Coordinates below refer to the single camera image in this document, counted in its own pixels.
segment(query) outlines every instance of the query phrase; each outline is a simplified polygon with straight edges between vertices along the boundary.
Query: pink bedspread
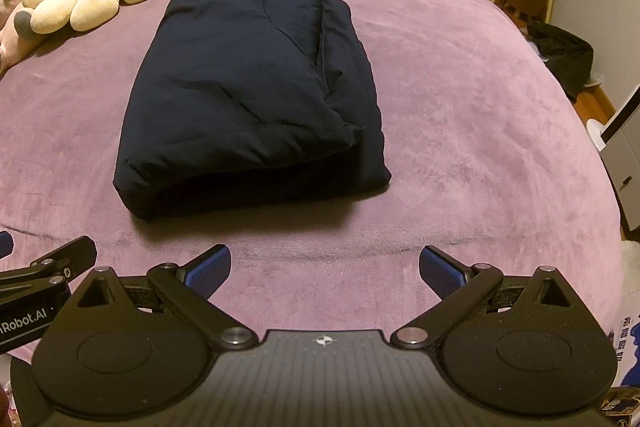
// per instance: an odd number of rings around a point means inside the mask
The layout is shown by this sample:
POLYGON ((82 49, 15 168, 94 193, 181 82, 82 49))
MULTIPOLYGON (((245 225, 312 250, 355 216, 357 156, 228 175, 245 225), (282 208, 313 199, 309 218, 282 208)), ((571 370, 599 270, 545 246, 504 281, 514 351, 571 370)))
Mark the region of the pink bedspread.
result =
POLYGON ((257 331, 383 328, 437 302, 418 254, 530 275, 558 266, 607 327, 620 301, 619 215, 598 154, 553 76, 488 0, 345 0, 372 64, 388 190, 152 225, 111 185, 136 71, 169 0, 63 31, 0 82, 0 269, 87 234, 121 275, 233 254, 212 299, 257 331))

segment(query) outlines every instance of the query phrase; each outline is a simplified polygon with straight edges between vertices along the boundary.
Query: navy jacket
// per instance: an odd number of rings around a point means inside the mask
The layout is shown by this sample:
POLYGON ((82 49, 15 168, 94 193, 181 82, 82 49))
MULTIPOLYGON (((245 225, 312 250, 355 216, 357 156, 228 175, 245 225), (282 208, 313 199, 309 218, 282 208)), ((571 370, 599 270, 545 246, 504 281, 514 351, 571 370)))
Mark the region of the navy jacket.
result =
POLYGON ((114 187, 151 220, 388 184, 367 55, 340 0, 171 0, 114 187))

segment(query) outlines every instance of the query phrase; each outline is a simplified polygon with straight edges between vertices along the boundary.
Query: black bag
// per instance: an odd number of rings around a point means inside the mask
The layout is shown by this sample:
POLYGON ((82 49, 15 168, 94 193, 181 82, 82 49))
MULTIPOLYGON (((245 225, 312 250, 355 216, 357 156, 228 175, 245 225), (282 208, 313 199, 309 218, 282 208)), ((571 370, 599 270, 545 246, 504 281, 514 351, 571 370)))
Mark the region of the black bag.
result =
POLYGON ((527 31, 540 54, 548 58, 549 71, 558 79, 569 100, 575 102, 591 78, 593 47, 562 28, 539 21, 529 23, 527 31))

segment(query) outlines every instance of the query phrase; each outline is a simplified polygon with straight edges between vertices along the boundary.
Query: ribbed gray surface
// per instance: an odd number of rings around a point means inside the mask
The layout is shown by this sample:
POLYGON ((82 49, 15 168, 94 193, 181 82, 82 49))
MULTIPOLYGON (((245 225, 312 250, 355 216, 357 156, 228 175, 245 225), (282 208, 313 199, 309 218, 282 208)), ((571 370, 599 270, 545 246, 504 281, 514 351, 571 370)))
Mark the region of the ribbed gray surface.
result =
MULTIPOLYGON (((377 331, 272 331, 256 349, 227 353, 183 402, 121 427, 528 427, 469 402, 444 382, 431 359, 400 351, 377 331)), ((50 418, 46 427, 109 423, 50 418)), ((594 412, 544 427, 609 427, 594 412)))

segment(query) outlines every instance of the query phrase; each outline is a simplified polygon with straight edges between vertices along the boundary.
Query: gray plush paw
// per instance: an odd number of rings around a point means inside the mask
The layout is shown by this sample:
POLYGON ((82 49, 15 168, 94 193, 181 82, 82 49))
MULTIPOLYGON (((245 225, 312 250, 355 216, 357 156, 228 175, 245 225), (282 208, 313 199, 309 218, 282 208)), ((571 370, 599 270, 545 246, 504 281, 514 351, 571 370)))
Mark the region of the gray plush paw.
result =
POLYGON ((19 10, 14 17, 15 32, 19 37, 28 41, 33 41, 38 34, 31 29, 31 12, 27 10, 19 10))

